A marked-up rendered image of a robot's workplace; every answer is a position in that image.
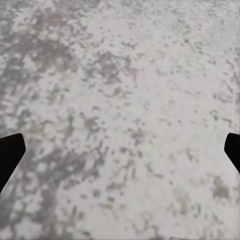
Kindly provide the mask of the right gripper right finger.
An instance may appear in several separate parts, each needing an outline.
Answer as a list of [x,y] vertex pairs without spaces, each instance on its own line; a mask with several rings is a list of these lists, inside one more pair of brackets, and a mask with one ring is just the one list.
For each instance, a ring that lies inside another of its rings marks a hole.
[[225,140],[224,151],[240,174],[240,135],[239,134],[235,134],[232,132],[228,133]]

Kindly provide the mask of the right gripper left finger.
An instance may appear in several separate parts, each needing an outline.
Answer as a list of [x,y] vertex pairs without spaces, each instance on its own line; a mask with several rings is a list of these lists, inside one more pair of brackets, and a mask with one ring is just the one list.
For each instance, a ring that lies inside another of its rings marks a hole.
[[26,152],[23,134],[0,138],[0,193]]

